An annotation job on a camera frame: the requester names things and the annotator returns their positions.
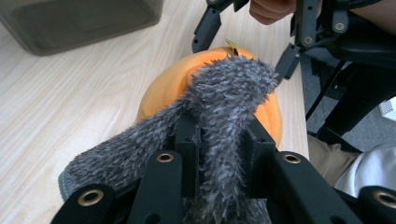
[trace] metal screw hole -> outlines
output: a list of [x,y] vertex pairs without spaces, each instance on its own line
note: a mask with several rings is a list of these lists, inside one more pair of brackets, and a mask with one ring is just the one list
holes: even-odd
[[90,189],[82,193],[78,198],[78,204],[81,206],[91,206],[99,203],[105,194],[99,189]]
[[157,224],[160,222],[161,222],[161,216],[156,213],[152,213],[148,215],[145,219],[146,224]]
[[287,154],[287,155],[283,156],[283,160],[285,160],[289,163],[300,163],[301,162],[300,158],[298,158],[294,155],[291,155],[291,154]]
[[173,158],[174,158],[174,156],[172,154],[163,153],[163,154],[157,156],[157,161],[159,161],[159,162],[169,162],[169,161],[172,161]]
[[336,30],[339,30],[339,31],[342,31],[342,30],[344,30],[346,27],[345,27],[345,25],[343,24],[343,23],[337,23],[337,24],[335,24],[335,29]]
[[396,196],[381,190],[377,190],[374,192],[374,197],[377,201],[384,204],[385,206],[396,208]]
[[312,44],[312,41],[313,41],[313,39],[311,36],[307,36],[306,38],[304,38],[305,44],[308,44],[308,45]]

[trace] floor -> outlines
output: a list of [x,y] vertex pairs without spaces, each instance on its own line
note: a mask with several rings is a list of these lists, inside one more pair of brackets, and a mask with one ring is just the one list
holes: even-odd
[[[326,62],[329,64],[334,63],[332,60],[328,60]],[[301,67],[303,73],[306,112],[318,96],[320,86],[319,77],[312,75],[310,56],[304,55],[301,58]],[[323,124],[323,121],[336,103],[336,100],[325,96],[311,118],[308,120],[307,130],[315,133]],[[383,118],[379,107],[376,107],[351,132],[346,133],[343,138],[359,150],[367,151],[380,144],[396,144],[396,138],[394,136],[396,136],[396,122]]]

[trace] black metal bracket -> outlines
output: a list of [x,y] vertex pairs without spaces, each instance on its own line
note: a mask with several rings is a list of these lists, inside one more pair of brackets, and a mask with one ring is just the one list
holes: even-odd
[[316,42],[317,36],[318,0],[297,1],[290,34],[295,36],[294,45],[300,48],[310,48]]
[[[175,148],[155,152],[141,179],[117,192],[100,184],[78,189],[51,223],[181,224],[182,199],[194,197],[198,188],[200,134],[195,120],[183,115]],[[273,223],[395,223],[396,191],[369,187],[356,199],[332,189],[305,157],[278,152],[257,119],[241,137],[245,193],[268,200]]]
[[290,79],[298,63],[300,62],[300,48],[289,44],[280,56],[276,64],[275,72],[278,73],[277,79],[280,81]]
[[349,0],[323,1],[321,15],[319,17],[323,30],[327,35],[340,35],[348,28]]
[[220,12],[232,3],[233,10],[236,12],[248,3],[248,0],[206,0],[206,3],[206,11],[194,31],[193,53],[209,49],[221,26]]

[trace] gray pants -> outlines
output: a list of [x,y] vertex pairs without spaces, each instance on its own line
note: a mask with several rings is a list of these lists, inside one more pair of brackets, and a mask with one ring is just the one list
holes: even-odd
[[309,160],[330,186],[349,168],[359,153],[345,152],[340,144],[328,145],[308,135]]

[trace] gray plush cover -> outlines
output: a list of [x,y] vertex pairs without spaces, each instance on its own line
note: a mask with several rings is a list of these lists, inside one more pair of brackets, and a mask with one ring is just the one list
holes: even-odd
[[153,117],[77,155],[60,175],[67,199],[101,183],[117,190],[142,176],[149,156],[174,135],[182,112],[203,129],[199,195],[185,200],[185,223],[268,223],[265,200],[249,199],[244,185],[241,133],[257,106],[274,91],[274,68],[246,57],[228,57],[199,69],[186,93]]

